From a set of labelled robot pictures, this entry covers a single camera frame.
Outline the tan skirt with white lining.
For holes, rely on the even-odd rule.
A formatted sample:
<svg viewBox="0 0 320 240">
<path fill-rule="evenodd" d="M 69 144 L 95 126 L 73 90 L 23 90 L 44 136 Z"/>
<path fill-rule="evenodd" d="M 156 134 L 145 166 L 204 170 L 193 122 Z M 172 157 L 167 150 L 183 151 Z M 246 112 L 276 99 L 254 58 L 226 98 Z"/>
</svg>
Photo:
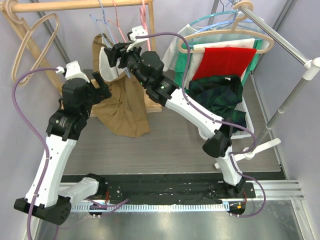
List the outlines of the tan skirt with white lining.
<svg viewBox="0 0 320 240">
<path fill-rule="evenodd" d="M 92 68 L 108 85 L 111 97 L 93 106 L 95 116 L 115 135 L 138 138 L 150 132 L 145 93 L 138 80 L 123 69 L 110 67 L 104 52 L 106 35 L 98 34 L 92 42 Z"/>
</svg>

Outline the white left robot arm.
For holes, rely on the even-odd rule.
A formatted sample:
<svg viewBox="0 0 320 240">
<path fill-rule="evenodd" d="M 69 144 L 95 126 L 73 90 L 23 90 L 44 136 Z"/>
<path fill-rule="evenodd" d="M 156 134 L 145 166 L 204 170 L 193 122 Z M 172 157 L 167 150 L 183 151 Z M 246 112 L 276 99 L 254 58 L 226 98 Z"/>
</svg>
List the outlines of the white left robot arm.
<svg viewBox="0 0 320 240">
<path fill-rule="evenodd" d="M 87 125 L 93 105 L 111 97 L 99 72 L 95 87 L 84 76 L 68 77 L 62 86 L 59 109 L 49 118 L 43 157 L 32 186 L 25 197 L 14 202 L 14 209 L 55 225 L 62 225 L 71 209 L 88 197 L 102 199 L 107 192 L 104 177 L 89 173 L 65 190 L 60 182 L 69 156 Z"/>
</svg>

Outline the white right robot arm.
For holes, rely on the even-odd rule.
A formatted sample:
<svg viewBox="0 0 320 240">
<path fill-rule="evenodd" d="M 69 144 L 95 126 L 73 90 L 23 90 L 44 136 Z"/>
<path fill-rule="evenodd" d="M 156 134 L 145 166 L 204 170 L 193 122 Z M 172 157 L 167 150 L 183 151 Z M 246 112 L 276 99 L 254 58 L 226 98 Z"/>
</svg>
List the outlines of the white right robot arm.
<svg viewBox="0 0 320 240">
<path fill-rule="evenodd" d="M 233 127 L 189 98 L 174 81 L 163 74 L 164 63 L 155 51 L 142 52 L 141 47 L 129 48 L 128 43 L 105 47 L 102 53 L 110 67 L 127 68 L 145 89 L 148 97 L 187 119 L 207 138 L 203 151 L 214 158 L 222 171 L 226 193 L 233 198 L 244 191 L 245 179 L 229 157 L 232 151 Z"/>
</svg>

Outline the light blue wire hanger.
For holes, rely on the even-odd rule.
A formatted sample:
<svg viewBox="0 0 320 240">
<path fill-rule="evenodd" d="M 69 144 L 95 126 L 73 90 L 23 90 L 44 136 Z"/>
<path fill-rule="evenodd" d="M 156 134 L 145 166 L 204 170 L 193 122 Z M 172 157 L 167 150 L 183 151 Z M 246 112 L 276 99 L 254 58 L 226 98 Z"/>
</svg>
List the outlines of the light blue wire hanger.
<svg viewBox="0 0 320 240">
<path fill-rule="evenodd" d="M 112 22 L 107 18 L 102 1 L 99 0 L 98 3 L 102 11 L 102 17 L 97 18 L 93 14 L 89 14 L 91 20 L 94 22 L 94 25 L 99 30 L 99 35 L 97 35 L 93 40 L 92 48 L 98 48 L 98 50 L 92 50 L 93 67 L 97 67 L 97 71 L 100 73 L 106 83 L 118 81 L 124 76 L 130 78 L 132 75 L 127 67 L 119 68 L 119 60 L 117 60 L 116 66 L 110 67 L 108 56 L 105 53 L 105 48 L 112 48 L 115 44 L 119 43 L 110 25 L 114 25 L 118 29 L 118 32 L 121 34 L 124 42 L 127 42 L 119 26 L 118 12 L 115 5 L 116 3 L 114 0 L 112 0 L 113 7 L 115 8 L 116 22 Z"/>
</svg>

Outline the dark green plaid garment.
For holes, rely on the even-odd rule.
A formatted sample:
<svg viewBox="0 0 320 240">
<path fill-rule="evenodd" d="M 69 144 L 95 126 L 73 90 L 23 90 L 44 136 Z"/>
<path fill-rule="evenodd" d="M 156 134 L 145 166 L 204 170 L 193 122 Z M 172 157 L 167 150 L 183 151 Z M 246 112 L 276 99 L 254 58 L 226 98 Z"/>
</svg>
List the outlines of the dark green plaid garment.
<svg viewBox="0 0 320 240">
<path fill-rule="evenodd" d="M 228 100 L 236 101 L 236 105 L 243 97 L 243 85 L 236 75 L 204 77 L 189 83 L 188 95 L 200 105 L 211 101 L 227 103 Z M 224 120 L 232 123 L 229 117 Z"/>
</svg>

